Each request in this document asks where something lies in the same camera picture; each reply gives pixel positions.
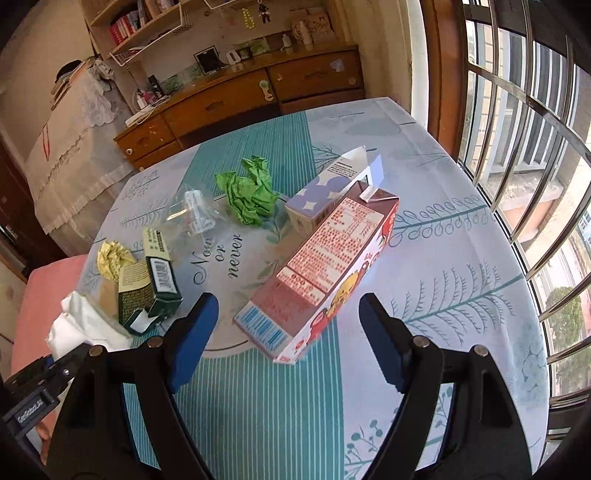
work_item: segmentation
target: small bottle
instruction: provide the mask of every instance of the small bottle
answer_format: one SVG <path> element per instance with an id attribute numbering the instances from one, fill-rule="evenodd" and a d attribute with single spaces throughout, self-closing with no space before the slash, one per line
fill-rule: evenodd
<path id="1" fill-rule="evenodd" d="M 289 35 L 287 35 L 287 33 L 283 34 L 282 40 L 283 40 L 283 46 L 285 48 L 291 47 L 291 38 L 289 37 Z"/>

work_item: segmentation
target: hanging decoration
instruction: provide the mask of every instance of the hanging decoration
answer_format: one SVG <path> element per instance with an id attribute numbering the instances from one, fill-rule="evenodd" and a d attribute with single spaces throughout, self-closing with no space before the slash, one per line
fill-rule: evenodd
<path id="1" fill-rule="evenodd" d="M 271 15 L 269 14 L 268 7 L 262 2 L 262 0 L 256 0 L 259 4 L 259 15 L 262 18 L 263 23 L 267 23 L 271 21 Z"/>
<path id="2" fill-rule="evenodd" d="M 251 13 L 248 11 L 248 8 L 242 9 L 242 15 L 244 16 L 244 25 L 246 28 L 252 30 L 256 27 L 255 19 L 252 17 Z"/>

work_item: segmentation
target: pink chair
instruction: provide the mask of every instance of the pink chair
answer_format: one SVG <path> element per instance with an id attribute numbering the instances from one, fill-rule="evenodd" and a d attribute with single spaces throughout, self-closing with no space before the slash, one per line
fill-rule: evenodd
<path id="1" fill-rule="evenodd" d="M 17 317 L 11 375 L 39 357 L 51 354 L 46 343 L 47 334 L 61 313 L 61 301 L 76 288 L 87 256 L 53 262 L 29 276 Z M 51 434 L 56 423 L 54 412 L 45 417 L 43 423 Z"/>

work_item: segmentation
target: blue gripper pad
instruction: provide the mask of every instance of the blue gripper pad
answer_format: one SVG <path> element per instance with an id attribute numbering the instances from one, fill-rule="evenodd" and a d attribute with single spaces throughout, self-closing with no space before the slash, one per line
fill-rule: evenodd
<path id="1" fill-rule="evenodd" d="M 217 324 L 218 314 L 217 298 L 211 293 L 204 293 L 191 309 L 191 312 L 184 319 L 178 319 L 174 322 L 164 336 L 168 340 L 168 334 L 170 333 L 173 342 L 177 344 L 176 351 L 169 357 L 168 386 L 172 393 L 176 393 L 182 385 L 189 383 L 191 380 L 209 337 Z M 181 320 L 191 321 L 192 319 L 195 319 L 192 326 L 190 323 L 185 323 L 185 328 L 183 328 L 183 325 L 177 325 Z"/>
<path id="2" fill-rule="evenodd" d="M 413 336 L 402 320 L 388 315 L 373 293 L 361 297 L 359 320 L 386 382 L 405 393 L 411 373 Z"/>

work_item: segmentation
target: yellow crumpled wrapper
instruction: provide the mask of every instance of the yellow crumpled wrapper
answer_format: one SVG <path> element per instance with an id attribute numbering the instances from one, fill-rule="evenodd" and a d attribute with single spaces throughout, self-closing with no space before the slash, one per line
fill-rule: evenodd
<path id="1" fill-rule="evenodd" d="M 119 242 L 103 242 L 96 254 L 99 273 L 108 280 L 118 282 L 121 267 L 132 263 L 135 263 L 134 256 Z"/>

